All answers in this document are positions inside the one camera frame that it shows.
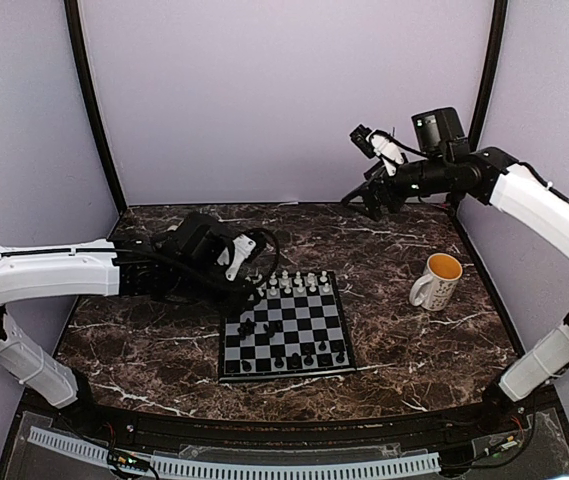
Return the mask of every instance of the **marble table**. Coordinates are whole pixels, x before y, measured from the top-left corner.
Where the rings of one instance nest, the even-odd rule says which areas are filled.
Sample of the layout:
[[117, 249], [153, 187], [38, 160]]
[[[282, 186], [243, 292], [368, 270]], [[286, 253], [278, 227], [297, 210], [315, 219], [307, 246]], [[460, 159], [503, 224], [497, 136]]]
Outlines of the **marble table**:
[[[142, 206], [126, 212], [114, 235], [152, 235], [193, 210], [240, 230], [272, 230], [281, 268], [335, 271], [359, 371], [220, 384], [212, 309], [90, 297], [80, 300], [57, 357], [88, 376], [100, 404], [215, 420], [371, 419], [478, 402], [516, 357], [461, 239], [433, 207], [406, 206], [376, 223], [335, 204]], [[451, 304], [433, 313], [407, 299], [435, 252], [458, 258], [464, 275]]]

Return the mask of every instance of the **white wall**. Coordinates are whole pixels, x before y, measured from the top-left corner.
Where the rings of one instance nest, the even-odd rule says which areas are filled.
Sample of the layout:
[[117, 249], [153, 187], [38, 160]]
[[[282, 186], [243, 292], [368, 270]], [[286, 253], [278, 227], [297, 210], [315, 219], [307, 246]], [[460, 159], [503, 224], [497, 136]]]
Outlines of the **white wall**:
[[[116, 212], [84, 111], [63, 2], [0, 1], [0, 244], [105, 235]], [[12, 305], [52, 351], [72, 299]], [[0, 369], [0, 454], [22, 389]]]
[[349, 133], [455, 106], [468, 129], [491, 0], [81, 2], [130, 204], [335, 201]]
[[[528, 161], [569, 196], [569, 2], [509, 3], [482, 146]], [[569, 310], [569, 261], [511, 218], [465, 200], [462, 220], [526, 347]], [[569, 417], [569, 372], [558, 382]]]

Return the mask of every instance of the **white mug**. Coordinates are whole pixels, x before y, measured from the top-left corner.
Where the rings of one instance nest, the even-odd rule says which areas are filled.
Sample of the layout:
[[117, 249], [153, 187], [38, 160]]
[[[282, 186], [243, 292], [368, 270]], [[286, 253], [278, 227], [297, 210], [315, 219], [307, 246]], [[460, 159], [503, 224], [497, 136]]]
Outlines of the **white mug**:
[[442, 310], [453, 296], [462, 277], [462, 265], [446, 253], [428, 257], [423, 275], [417, 279], [408, 297], [411, 304], [426, 310]]

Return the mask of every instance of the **dark marble surface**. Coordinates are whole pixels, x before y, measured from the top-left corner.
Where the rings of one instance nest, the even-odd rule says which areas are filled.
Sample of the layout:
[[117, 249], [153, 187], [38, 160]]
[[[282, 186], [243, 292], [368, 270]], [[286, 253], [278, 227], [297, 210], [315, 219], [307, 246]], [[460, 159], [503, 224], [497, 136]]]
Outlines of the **dark marble surface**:
[[[338, 205], [133, 207], [116, 234], [164, 231], [194, 209], [239, 229], [273, 230], [282, 268], [335, 271], [359, 372], [220, 384], [220, 319], [211, 309], [84, 298], [58, 358], [87, 374], [101, 404], [219, 420], [370, 419], [477, 402], [515, 358], [461, 240], [432, 207], [407, 206], [379, 223]], [[408, 293], [435, 252], [458, 258], [464, 275], [451, 304], [427, 312]]]

